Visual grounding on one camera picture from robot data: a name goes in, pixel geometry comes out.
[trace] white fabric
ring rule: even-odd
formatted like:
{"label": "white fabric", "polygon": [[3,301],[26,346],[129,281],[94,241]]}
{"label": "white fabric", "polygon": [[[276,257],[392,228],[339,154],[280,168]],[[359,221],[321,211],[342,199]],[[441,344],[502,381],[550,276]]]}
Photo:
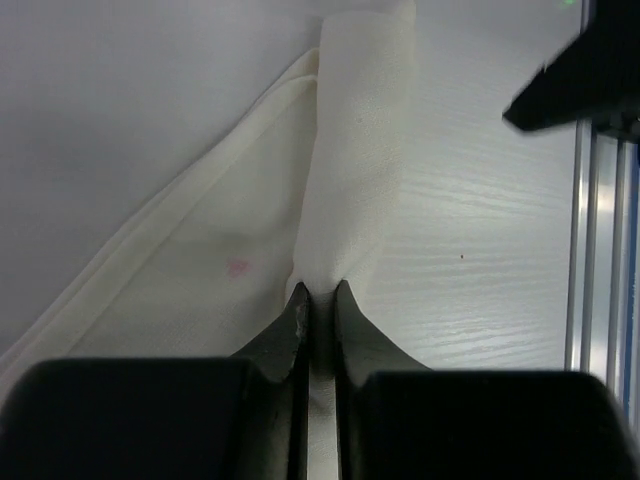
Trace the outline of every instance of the white fabric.
{"label": "white fabric", "polygon": [[[412,2],[328,18],[319,51],[127,222],[0,359],[0,399],[48,358],[232,353],[298,281],[321,315],[343,278],[361,296],[399,187],[414,18]],[[328,385],[312,402],[311,479],[337,477]]]}

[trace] red spot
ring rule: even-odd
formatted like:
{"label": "red spot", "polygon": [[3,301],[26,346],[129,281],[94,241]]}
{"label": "red spot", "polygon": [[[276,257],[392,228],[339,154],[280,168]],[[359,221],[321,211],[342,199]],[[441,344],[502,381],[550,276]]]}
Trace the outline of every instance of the red spot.
{"label": "red spot", "polygon": [[227,262],[227,269],[231,278],[238,278],[240,275],[247,273],[249,270],[249,262],[234,258]]}

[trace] folded cloth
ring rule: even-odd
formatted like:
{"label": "folded cloth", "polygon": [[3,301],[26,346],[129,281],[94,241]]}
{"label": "folded cloth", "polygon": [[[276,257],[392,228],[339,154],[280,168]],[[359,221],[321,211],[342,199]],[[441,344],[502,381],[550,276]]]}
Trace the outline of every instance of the folded cloth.
{"label": "folded cloth", "polygon": [[[366,291],[400,181],[415,5],[325,20],[215,148],[107,242],[0,358],[0,400],[59,357],[227,355],[305,282],[319,321]],[[337,478],[330,373],[312,386],[309,478]]]}

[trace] blue strip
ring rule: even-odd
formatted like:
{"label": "blue strip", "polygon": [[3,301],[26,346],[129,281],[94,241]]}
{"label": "blue strip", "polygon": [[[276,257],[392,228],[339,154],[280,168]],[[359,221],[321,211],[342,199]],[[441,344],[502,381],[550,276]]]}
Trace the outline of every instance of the blue strip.
{"label": "blue strip", "polygon": [[638,237],[638,175],[640,162],[640,156],[638,155],[638,146],[636,145],[633,152],[634,162],[631,162],[631,205],[629,208],[629,281],[628,281],[628,295],[627,295],[627,329],[625,335],[625,349],[624,349],[624,379],[622,387],[622,405],[624,413],[629,417],[630,398],[631,398],[631,361],[633,348],[633,336],[636,332],[633,331],[633,315],[635,308],[634,297],[634,284],[636,281],[636,239]]}

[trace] table surface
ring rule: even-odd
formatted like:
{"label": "table surface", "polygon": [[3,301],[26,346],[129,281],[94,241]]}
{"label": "table surface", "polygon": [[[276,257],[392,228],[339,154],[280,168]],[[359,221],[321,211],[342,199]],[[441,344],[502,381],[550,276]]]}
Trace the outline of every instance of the table surface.
{"label": "table surface", "polygon": [[[0,352],[324,16],[372,3],[0,2]],[[361,303],[430,366],[562,366],[574,129],[525,138],[501,112],[579,3],[418,0],[406,177]]]}

